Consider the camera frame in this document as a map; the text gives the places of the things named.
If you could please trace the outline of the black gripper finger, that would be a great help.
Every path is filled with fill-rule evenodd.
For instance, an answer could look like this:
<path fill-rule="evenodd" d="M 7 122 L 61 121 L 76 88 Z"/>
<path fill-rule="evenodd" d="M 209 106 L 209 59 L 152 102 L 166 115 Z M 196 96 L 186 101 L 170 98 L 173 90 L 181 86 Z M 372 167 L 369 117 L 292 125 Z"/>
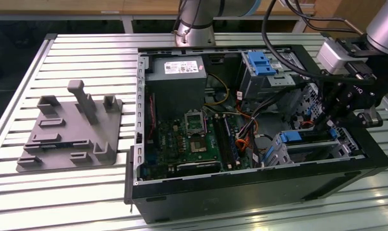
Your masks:
<path fill-rule="evenodd" d="M 318 101 L 321 114 L 314 119 L 313 130 L 326 130 L 330 121 L 334 125 L 338 124 L 340 118 L 344 118 L 349 110 L 348 104 L 353 99 L 352 85 L 341 82 L 324 82 L 318 88 Z"/>
<path fill-rule="evenodd" d="M 382 126 L 382 119 L 374 109 L 365 109 L 354 114 L 346 111 L 344 115 L 337 115 L 330 118 L 336 127 L 342 128 L 374 128 Z"/>

